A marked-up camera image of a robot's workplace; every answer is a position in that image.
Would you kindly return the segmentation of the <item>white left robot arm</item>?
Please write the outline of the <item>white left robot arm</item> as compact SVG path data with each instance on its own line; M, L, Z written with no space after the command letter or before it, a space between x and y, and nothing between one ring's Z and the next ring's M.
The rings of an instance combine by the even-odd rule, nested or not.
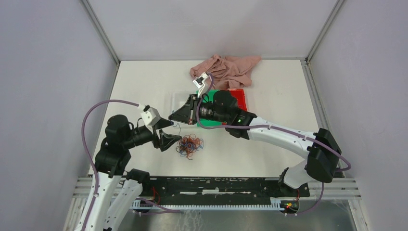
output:
M149 172L132 169L127 173L118 196L113 197L131 159L130 149L152 143L154 148L163 152L181 140L180 135L163 132L162 128L172 125L169 120L159 118L158 123L159 130L155 130L146 126L135 127L125 115L109 118L105 138L93 163L91 192L76 226L77 231L117 230L137 197L151 191Z

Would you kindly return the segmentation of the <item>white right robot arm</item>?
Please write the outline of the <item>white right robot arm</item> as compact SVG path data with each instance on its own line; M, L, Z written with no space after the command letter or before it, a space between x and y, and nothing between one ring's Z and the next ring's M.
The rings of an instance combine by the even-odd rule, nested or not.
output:
M233 137L266 142L302 157L301 163L286 168L280 176L278 191L283 196L291 196L313 180L331 183L339 171L341 149L329 130L306 132L275 125L241 109L228 90L217 91L208 102L190 94L184 105L168 118L188 125L199 125L201 119L220 122L221 128Z

